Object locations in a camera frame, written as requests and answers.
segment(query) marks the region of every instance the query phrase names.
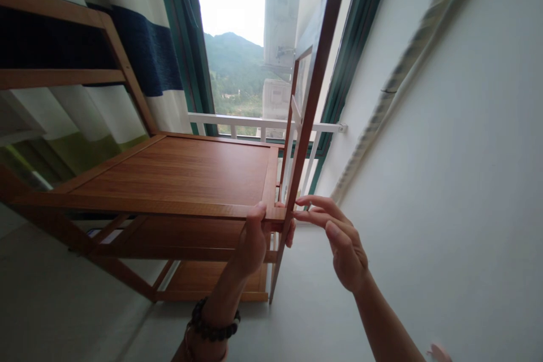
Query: beaded bracelet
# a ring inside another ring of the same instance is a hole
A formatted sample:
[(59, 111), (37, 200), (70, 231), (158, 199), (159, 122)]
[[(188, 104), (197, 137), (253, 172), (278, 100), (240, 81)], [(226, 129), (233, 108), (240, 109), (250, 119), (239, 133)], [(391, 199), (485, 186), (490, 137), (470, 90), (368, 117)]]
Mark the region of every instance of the beaded bracelet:
[(207, 300), (207, 297), (202, 298), (196, 303), (194, 310), (192, 310), (191, 325), (194, 327), (194, 331), (200, 334), (202, 339), (209, 339), (211, 342), (229, 339), (238, 331), (238, 325), (242, 320), (239, 315), (239, 310), (236, 311), (236, 316), (234, 317), (234, 322), (232, 324), (224, 328), (213, 328), (202, 321), (202, 309)]

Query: green window frame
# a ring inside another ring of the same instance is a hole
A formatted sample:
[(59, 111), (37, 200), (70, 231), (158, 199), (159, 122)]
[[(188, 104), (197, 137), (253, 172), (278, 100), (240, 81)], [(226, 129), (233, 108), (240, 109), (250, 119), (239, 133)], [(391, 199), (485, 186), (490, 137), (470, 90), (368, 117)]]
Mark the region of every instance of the green window frame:
[[(379, 2), (380, 0), (351, 0), (321, 123), (339, 122)], [(205, 50), (200, 2), (199, 0), (164, 0), (164, 3), (188, 108), (197, 113), (214, 114), (215, 108)], [(208, 135), (219, 136), (216, 125), (206, 124), (205, 126)], [(192, 125), (192, 130), (194, 134), (198, 134), (196, 125)], [(309, 188), (311, 194), (317, 187), (322, 167), (330, 149), (332, 136), (333, 133), (323, 133), (317, 143), (309, 144), (307, 158), (309, 158), (311, 150), (317, 148), (315, 153), (317, 165)], [(255, 137), (238, 136), (238, 139), (255, 140)], [(268, 140), (268, 142), (283, 144), (282, 140)]]

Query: mountain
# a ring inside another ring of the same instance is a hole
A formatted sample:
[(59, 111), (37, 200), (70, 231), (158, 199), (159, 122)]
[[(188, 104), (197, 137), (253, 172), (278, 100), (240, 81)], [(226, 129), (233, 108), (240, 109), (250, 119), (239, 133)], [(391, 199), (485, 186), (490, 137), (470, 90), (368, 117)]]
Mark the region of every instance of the mountain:
[(264, 79), (278, 79), (263, 70), (264, 48), (234, 33), (204, 33), (215, 111), (218, 114), (262, 116)]

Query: window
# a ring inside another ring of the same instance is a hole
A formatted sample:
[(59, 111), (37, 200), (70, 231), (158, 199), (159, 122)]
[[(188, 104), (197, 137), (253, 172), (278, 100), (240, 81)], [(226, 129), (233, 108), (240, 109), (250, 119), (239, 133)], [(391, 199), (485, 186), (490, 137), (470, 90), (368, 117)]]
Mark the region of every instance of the window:
[[(199, 1), (215, 112), (286, 119), (299, 0)], [(218, 128), (230, 134), (230, 126)], [(256, 127), (237, 133), (260, 136)]]
[[(323, 123), (339, 121), (379, 1), (351, 0), (340, 28), (343, 34), (330, 89), (324, 96)], [(296, 1), (165, 0), (165, 4), (190, 111), (286, 119)], [(241, 137), (260, 136), (254, 127), (237, 130)], [(228, 127), (215, 125), (206, 125), (205, 131), (230, 133)], [(277, 139), (284, 138), (284, 131), (267, 129), (266, 135), (272, 137), (268, 141), (281, 142)], [(308, 176), (309, 193), (315, 189), (330, 142), (331, 134), (323, 133), (314, 145), (310, 143), (307, 157), (316, 149), (317, 163)]]

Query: white railing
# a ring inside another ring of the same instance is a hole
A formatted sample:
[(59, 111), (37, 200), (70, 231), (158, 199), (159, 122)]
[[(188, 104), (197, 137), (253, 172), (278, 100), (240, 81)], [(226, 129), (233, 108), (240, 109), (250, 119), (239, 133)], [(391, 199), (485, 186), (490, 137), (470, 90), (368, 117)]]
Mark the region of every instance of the white railing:
[[(263, 118), (250, 118), (250, 117), (240, 117), (240, 116), (225, 116), (225, 115), (213, 115), (205, 113), (188, 113), (188, 119), (191, 123), (195, 123), (198, 127), (198, 133), (205, 135), (205, 124), (224, 124), (230, 126), (230, 137), (233, 139), (238, 138), (238, 132), (236, 131), (236, 126), (250, 126), (260, 128), (260, 141), (266, 142), (266, 129), (269, 128), (278, 128), (286, 129), (287, 121), (286, 120), (277, 120), (277, 119), (263, 119)], [(291, 126), (291, 135), (288, 138), (289, 143), (286, 146), (285, 154), (283, 157), (286, 157), (288, 161), (285, 164), (285, 174), (284, 177), (287, 182), (283, 182), (285, 188), (283, 188), (284, 193), (287, 190), (287, 183), (290, 179), (290, 170), (292, 166), (292, 142), (294, 140), (294, 122)], [(309, 182), (309, 176), (313, 169), (313, 161), (315, 159), (315, 153), (317, 152), (316, 143), (318, 143), (322, 133), (345, 133), (347, 131), (347, 126), (345, 124), (330, 124), (330, 123), (315, 123), (313, 125), (313, 131), (316, 132), (314, 141), (315, 148), (311, 149), (311, 154), (309, 156), (309, 162), (305, 170), (304, 182), (302, 184), (301, 193), (305, 192), (307, 184)]]

